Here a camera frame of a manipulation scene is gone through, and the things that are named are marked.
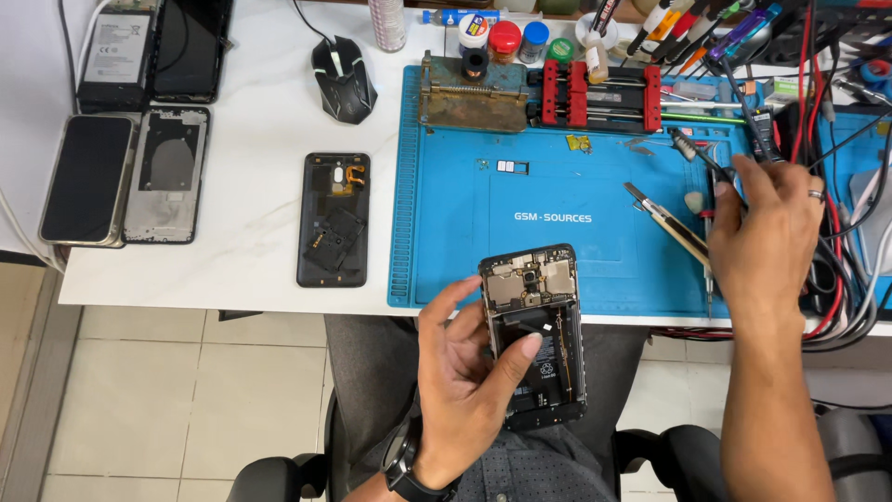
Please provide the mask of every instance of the white desk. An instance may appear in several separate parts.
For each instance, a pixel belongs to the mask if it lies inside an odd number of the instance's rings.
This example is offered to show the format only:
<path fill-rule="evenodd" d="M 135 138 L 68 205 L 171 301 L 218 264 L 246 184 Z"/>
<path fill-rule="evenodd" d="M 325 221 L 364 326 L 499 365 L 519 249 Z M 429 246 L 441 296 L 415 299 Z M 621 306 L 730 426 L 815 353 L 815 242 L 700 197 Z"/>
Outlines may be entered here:
<path fill-rule="evenodd" d="M 219 100 L 211 106 L 195 242 L 187 246 L 74 248 L 60 302 L 270 312 L 411 315 L 387 305 L 387 274 L 402 70 L 426 49 L 456 55 L 454 34 L 420 24 L 406 9 L 408 43 L 387 54 L 375 45 L 368 8 L 303 3 L 321 31 L 352 38 L 378 92 L 359 126 L 322 111 L 310 51 L 319 36 L 284 0 L 235 2 Z M 572 38 L 571 21 L 548 21 Z M 626 27 L 632 35 L 633 27 Z M 372 161 L 368 280 L 357 289 L 303 289 L 295 281 L 303 159 L 312 152 L 364 152 Z M 704 319 L 584 315 L 584 322 L 709 325 Z M 726 321 L 713 321 L 728 326 Z"/>

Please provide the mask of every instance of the fingernail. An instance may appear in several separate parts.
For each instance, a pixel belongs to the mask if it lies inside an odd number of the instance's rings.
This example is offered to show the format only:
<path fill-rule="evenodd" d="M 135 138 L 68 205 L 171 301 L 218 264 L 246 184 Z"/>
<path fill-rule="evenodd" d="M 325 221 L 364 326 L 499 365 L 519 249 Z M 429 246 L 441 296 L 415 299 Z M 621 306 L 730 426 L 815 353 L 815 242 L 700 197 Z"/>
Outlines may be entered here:
<path fill-rule="evenodd" d="M 542 334 L 530 333 L 524 337 L 524 344 L 520 347 L 520 352 L 527 359 L 533 359 L 539 354 L 539 347 L 542 346 Z"/>
<path fill-rule="evenodd" d="M 728 192 L 728 188 L 731 187 L 731 184 L 727 181 L 719 181 L 719 184 L 715 186 L 715 196 L 721 197 L 725 193 Z"/>

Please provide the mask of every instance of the blue jar lid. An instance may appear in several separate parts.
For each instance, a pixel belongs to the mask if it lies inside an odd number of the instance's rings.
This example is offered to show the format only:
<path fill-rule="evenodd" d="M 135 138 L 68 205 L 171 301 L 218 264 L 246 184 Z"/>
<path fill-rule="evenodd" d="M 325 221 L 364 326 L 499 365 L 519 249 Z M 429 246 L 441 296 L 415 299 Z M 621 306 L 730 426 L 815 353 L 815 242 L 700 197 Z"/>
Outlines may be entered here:
<path fill-rule="evenodd" d="M 544 22 L 533 21 L 524 28 L 524 38 L 534 46 L 540 46 L 549 41 L 549 27 Z"/>

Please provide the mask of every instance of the red jar lid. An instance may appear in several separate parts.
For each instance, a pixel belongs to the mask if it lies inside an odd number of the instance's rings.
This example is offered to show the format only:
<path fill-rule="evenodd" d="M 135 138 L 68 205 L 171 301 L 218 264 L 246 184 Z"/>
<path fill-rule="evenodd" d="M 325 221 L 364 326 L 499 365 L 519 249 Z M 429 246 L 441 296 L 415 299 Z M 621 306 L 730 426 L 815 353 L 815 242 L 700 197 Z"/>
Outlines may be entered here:
<path fill-rule="evenodd" d="M 499 21 L 490 28 L 490 48 L 501 54 L 510 54 L 520 47 L 520 28 L 511 21 Z"/>

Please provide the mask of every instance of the computer mouse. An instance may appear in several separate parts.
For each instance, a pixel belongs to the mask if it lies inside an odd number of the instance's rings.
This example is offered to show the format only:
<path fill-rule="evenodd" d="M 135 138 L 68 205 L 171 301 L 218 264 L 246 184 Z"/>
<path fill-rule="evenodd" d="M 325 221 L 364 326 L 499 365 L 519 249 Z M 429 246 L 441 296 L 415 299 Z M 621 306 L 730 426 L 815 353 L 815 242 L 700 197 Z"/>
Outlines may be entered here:
<path fill-rule="evenodd" d="M 336 120 L 358 124 L 365 120 L 378 93 L 366 74 L 366 63 L 355 42 L 334 37 L 334 45 L 327 39 L 313 49 L 313 71 L 322 94 L 322 108 Z"/>

